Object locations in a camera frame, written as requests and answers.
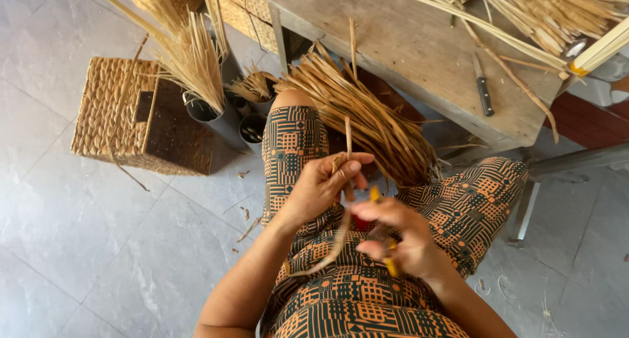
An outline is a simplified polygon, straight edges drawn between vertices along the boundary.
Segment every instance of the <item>geometric print clothing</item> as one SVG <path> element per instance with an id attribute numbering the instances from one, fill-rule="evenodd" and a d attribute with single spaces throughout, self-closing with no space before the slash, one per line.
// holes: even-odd
<path id="1" fill-rule="evenodd" d="M 316 108 L 276 108 L 262 144 L 266 226 L 284 204 L 303 166 L 328 155 Z M 407 188 L 396 198 L 425 216 L 437 246 L 461 277 L 473 274 L 522 194 L 526 167 L 491 157 L 431 186 Z M 343 206 L 334 205 L 302 226 L 289 251 L 291 272 L 309 269 L 332 248 Z M 260 326 L 261 337 L 467 337 L 444 316 L 421 279 L 391 278 L 386 266 L 355 250 L 367 232 L 353 227 L 334 263 L 291 278 L 281 268 Z"/>

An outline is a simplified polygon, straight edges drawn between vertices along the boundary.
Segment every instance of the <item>left hand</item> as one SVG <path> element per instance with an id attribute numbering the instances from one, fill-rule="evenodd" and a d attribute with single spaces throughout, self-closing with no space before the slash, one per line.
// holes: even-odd
<path id="1" fill-rule="evenodd" d="M 341 165 L 332 174 L 334 159 L 339 156 L 343 157 Z M 355 152 L 348 162 L 347 153 L 343 152 L 308 162 L 278 214 L 296 231 L 304 223 L 326 211 L 350 179 L 354 180 L 357 188 L 367 188 L 367 180 L 360 169 L 362 165 L 373 162 L 373 159 L 374 156 L 370 153 Z"/>

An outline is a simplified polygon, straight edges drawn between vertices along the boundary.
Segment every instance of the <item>knife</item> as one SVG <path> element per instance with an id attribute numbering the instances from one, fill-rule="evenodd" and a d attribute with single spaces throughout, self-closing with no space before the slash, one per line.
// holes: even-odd
<path id="1" fill-rule="evenodd" d="M 474 70 L 476 71 L 476 85 L 478 85 L 478 93 L 481 95 L 481 105 L 483 106 L 483 113 L 487 117 L 494 115 L 494 110 L 491 108 L 491 98 L 489 97 L 489 90 L 487 90 L 487 78 L 483 76 L 481 70 L 481 64 L 478 62 L 478 56 L 476 53 L 472 53 L 472 60 L 474 61 Z"/>

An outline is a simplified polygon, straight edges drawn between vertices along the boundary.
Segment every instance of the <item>red object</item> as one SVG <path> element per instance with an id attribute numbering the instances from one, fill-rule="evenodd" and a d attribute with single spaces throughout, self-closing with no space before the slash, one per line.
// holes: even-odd
<path id="1" fill-rule="evenodd" d="M 352 220 L 356 224 L 356 227 L 358 228 L 358 230 L 361 232 L 364 232 L 367 226 L 369 225 L 369 221 L 365 221 L 357 217 L 355 214 L 352 214 Z"/>
<path id="2" fill-rule="evenodd" d="M 550 111 L 555 116 L 559 134 L 588 149 L 607 147 L 629 139 L 629 119 L 570 93 L 564 92 L 557 97 Z M 544 126 L 550 128 L 548 119 Z"/>

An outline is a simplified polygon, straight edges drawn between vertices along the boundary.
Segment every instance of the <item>wooden table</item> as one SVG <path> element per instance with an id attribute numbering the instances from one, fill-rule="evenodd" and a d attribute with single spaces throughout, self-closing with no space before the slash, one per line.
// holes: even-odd
<path id="1" fill-rule="evenodd" d="M 267 0 L 277 37 L 282 66 L 290 57 L 288 30 L 320 40 L 329 50 L 350 59 L 349 17 L 356 20 L 358 66 L 426 103 L 485 141 L 492 149 L 469 151 L 483 157 L 506 149 L 531 146 L 545 114 L 507 76 L 503 69 L 470 38 L 458 20 L 414 0 Z M 484 8 L 474 12 L 483 17 Z M 494 11 L 494 23 L 519 32 Z M 498 54 L 535 62 L 528 56 L 476 28 L 485 44 Z M 476 52 L 488 81 L 496 114 L 485 117 L 472 66 Z M 551 73 L 512 65 L 515 74 L 548 106 L 561 79 Z"/>

